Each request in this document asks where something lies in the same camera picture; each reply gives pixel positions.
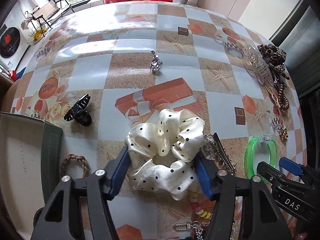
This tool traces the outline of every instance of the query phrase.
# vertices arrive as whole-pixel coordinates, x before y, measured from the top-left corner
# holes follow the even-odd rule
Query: scrunchie
[[[192,160],[205,144],[204,121],[187,109],[163,109],[158,124],[141,123],[125,139],[131,166],[130,185],[135,190],[170,192],[181,200],[187,190],[197,190]]]

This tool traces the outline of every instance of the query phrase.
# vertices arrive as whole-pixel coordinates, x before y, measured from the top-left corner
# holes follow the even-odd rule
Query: gold charm
[[[279,130],[279,136],[280,136],[281,140],[286,141],[289,137],[287,129],[284,128],[284,126],[282,126],[278,130]]]

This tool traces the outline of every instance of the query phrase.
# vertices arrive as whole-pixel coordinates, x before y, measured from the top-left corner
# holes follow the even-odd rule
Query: silver charm
[[[152,73],[155,73],[160,70],[160,65],[162,64],[162,61],[159,60],[159,56],[156,55],[156,52],[154,50],[152,50],[151,53],[153,54],[153,58],[149,66],[150,66],[150,71]]]
[[[204,134],[204,140],[207,143],[207,145],[204,146],[206,158],[209,156],[207,159],[216,161],[215,157],[212,155],[215,154],[218,157],[218,161],[222,162],[222,166],[227,167],[227,172],[231,175],[237,173],[237,165],[232,165],[232,160],[229,158],[229,155],[226,154],[225,148],[223,148],[217,133],[214,133],[213,135]]]

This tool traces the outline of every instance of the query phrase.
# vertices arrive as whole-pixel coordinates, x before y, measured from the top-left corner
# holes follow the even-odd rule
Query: silver screw
[[[102,176],[105,173],[106,173],[105,170],[97,170],[94,174],[96,174],[97,176]]]
[[[61,178],[61,180],[62,180],[63,182],[67,182],[67,181],[69,181],[70,179],[71,179],[71,177],[70,177],[69,175],[63,176],[63,177]]]
[[[259,176],[253,176],[251,178],[254,182],[260,182],[261,181],[261,178]]]
[[[220,176],[226,176],[228,173],[225,170],[218,170],[217,174]]]

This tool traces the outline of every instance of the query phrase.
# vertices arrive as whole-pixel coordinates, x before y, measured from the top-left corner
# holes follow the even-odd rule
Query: brown coil hair tie
[[[74,155],[74,154],[69,154],[67,158],[65,158],[61,164],[61,172],[60,175],[61,177],[66,175],[67,172],[67,166],[70,163],[71,160],[77,160],[80,161],[82,163],[82,168],[83,168],[83,173],[82,173],[82,177],[85,178],[88,176],[88,170],[89,170],[89,166],[88,166],[88,162],[85,159],[84,156],[78,156],[78,155]]]
[[[289,109],[289,101],[287,100],[287,98],[284,95],[284,83],[281,83],[279,86],[279,92],[278,92],[278,101],[279,101],[279,105],[280,108],[284,111]]]

